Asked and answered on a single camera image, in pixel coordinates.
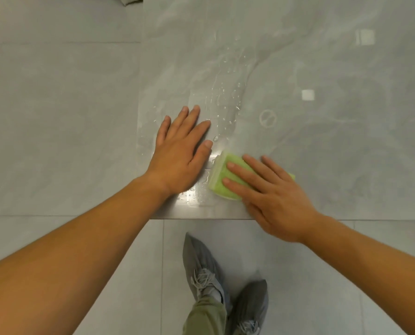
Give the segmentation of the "green cleaning sponge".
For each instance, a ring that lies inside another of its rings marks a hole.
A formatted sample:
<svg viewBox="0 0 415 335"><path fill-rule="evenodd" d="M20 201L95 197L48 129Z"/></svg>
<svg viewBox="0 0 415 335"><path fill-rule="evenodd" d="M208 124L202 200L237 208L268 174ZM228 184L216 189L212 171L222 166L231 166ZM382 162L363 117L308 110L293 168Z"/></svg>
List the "green cleaning sponge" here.
<svg viewBox="0 0 415 335"><path fill-rule="evenodd" d="M227 188L227 178L250 187L246 182L235 174L231 173L227 168L227 163L235 163L244 169L251 171L261 177L264 165L261 160L256 159L248 154L236 155L230 151L223 151L214 161L208 181L208 188L219 197L230 200L248 200L252 203L260 203L267 195L277 193L283 185L296 185L296 182L269 183L269 191L267 193L234 193Z"/></svg>

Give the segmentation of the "person's grey shoe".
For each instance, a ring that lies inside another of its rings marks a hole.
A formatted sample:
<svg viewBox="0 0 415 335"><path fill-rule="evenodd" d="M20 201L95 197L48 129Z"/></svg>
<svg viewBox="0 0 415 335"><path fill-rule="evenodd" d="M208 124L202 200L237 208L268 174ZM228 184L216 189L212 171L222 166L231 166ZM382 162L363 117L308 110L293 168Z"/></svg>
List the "person's grey shoe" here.
<svg viewBox="0 0 415 335"><path fill-rule="evenodd" d="M249 282L239 293L228 317L226 335L260 335L269 306L266 280Z"/></svg>
<svg viewBox="0 0 415 335"><path fill-rule="evenodd" d="M232 310L231 296L227 287L226 276L207 246L199 239L186 233L182 251L186 279L196 301L199 301L208 287L220 293L220 302L226 313Z"/></svg>

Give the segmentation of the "person's right hand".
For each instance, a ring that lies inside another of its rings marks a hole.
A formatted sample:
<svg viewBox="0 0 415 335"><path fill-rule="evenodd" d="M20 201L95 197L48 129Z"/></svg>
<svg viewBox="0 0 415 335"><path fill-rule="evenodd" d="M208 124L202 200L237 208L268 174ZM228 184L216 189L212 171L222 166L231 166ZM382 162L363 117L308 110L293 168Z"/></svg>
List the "person's right hand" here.
<svg viewBox="0 0 415 335"><path fill-rule="evenodd" d="M265 227L261 228L286 242L307 246L308 235L314 224L321 220L321 214L297 183L283 185L277 193L271 193L260 203L253 204L265 217Z"/></svg>

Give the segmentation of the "person's olive trouser leg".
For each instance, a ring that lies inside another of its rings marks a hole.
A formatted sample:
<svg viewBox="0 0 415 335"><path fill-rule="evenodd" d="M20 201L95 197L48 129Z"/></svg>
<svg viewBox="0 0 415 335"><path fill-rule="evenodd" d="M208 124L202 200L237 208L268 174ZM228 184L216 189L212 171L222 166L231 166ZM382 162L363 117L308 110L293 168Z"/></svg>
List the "person's olive trouser leg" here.
<svg viewBox="0 0 415 335"><path fill-rule="evenodd" d="M197 301L184 323L182 335L225 335L227 310L212 296Z"/></svg>

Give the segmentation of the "person's right forearm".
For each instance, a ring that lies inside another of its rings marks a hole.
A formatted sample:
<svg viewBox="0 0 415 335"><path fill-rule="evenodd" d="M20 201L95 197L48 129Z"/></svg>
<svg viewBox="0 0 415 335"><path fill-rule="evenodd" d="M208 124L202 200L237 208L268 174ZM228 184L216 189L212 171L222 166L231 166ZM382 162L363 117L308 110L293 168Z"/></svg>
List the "person's right forearm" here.
<svg viewBox="0 0 415 335"><path fill-rule="evenodd" d="M299 240L415 335L415 257L314 213Z"/></svg>

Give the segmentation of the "person's grey left shoe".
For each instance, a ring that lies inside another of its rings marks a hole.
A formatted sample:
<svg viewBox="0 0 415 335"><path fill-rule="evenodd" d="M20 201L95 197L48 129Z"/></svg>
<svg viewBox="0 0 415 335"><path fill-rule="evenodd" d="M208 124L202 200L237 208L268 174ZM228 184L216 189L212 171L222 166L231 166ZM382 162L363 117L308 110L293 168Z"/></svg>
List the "person's grey left shoe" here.
<svg viewBox="0 0 415 335"><path fill-rule="evenodd" d="M199 239L186 233L182 251L186 279L196 301L199 301L208 287L220 293L220 302L226 313L232 310L231 296L227 287L226 276L207 246Z"/></svg>

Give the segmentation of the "person's left hand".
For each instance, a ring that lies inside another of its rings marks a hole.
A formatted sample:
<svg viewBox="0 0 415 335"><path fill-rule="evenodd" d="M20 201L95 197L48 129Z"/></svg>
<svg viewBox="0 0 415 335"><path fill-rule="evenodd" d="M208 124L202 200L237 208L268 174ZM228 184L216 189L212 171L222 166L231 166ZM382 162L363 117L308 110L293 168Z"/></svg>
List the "person's left hand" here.
<svg viewBox="0 0 415 335"><path fill-rule="evenodd" d="M163 200L190 189L201 173L191 176L190 161L197 147L205 141L204 138L210 129L211 122L210 120L197 122L201 130L200 140L180 139L180 125L188 112L190 112L189 108L184 106L178 116L171 120L166 140L161 146L155 146L149 167L144 175Z"/></svg>

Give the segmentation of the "person's grey right shoe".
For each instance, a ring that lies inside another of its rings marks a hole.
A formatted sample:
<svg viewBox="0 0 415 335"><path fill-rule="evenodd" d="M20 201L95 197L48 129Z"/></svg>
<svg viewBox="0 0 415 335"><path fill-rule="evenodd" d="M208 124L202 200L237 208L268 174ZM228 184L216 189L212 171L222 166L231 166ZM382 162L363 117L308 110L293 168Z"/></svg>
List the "person's grey right shoe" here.
<svg viewBox="0 0 415 335"><path fill-rule="evenodd" d="M239 293L228 317L226 335L260 335L269 306L266 280L249 282Z"/></svg>

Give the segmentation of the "person's left forearm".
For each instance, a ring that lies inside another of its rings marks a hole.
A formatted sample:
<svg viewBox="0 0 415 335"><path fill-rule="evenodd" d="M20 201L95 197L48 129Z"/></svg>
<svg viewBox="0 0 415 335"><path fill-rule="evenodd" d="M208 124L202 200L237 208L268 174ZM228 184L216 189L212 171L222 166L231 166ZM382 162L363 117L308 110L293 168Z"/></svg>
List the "person's left forearm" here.
<svg viewBox="0 0 415 335"><path fill-rule="evenodd" d="M0 260L0 335L73 335L157 209L173 194L144 174Z"/></svg>

